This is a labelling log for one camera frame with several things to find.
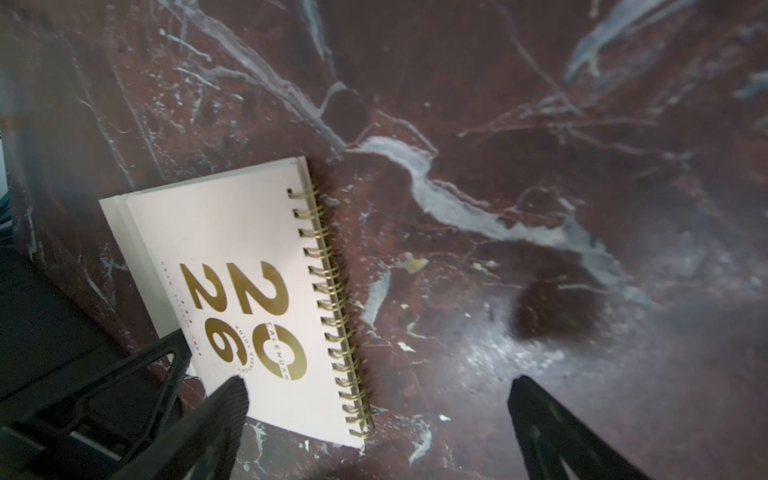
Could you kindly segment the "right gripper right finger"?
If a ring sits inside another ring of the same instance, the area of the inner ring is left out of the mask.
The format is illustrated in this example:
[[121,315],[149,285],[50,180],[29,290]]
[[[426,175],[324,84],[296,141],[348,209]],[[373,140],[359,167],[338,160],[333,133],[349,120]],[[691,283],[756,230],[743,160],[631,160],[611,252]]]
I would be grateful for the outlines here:
[[530,479],[649,479],[531,377],[512,381],[507,406]]

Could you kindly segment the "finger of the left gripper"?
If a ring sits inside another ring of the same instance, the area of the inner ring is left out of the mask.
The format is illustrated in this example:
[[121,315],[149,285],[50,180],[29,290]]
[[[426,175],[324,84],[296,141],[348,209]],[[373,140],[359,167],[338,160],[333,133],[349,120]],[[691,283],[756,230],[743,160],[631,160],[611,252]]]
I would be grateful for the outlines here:
[[180,420],[190,361],[177,330],[84,380],[58,371],[1,401],[1,444],[31,461],[128,462]]

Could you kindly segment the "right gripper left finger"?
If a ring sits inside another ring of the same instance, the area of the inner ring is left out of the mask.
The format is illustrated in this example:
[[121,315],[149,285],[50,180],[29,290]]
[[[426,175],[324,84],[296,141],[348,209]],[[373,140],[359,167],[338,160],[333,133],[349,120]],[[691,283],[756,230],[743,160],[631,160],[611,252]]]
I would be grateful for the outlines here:
[[244,380],[233,376],[174,425],[115,479],[229,479],[249,407]]

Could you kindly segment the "pink calendar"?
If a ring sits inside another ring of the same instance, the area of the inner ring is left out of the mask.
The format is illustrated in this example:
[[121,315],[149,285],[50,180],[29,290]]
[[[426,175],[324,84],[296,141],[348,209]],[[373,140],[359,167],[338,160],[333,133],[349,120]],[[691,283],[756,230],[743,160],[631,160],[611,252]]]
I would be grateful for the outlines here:
[[207,393],[237,376],[250,419],[364,446],[374,427],[342,271],[304,157],[100,206],[158,336],[184,336]]

